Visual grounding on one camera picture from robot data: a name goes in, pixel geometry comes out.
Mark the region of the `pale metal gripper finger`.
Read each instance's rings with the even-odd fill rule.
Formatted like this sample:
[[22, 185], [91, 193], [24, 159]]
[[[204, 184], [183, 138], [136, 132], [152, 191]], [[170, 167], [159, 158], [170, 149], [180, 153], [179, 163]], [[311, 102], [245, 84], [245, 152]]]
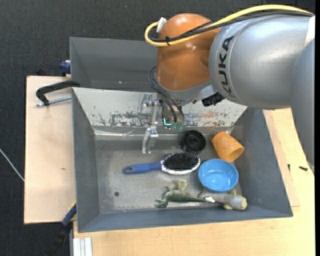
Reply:
[[141, 150], [142, 153], [150, 154], [158, 138], [159, 138], [159, 134], [156, 128], [151, 128], [151, 127], [147, 128], [142, 140], [142, 150]]
[[154, 107], [153, 94], [145, 93], [139, 104], [139, 113], [151, 113]]

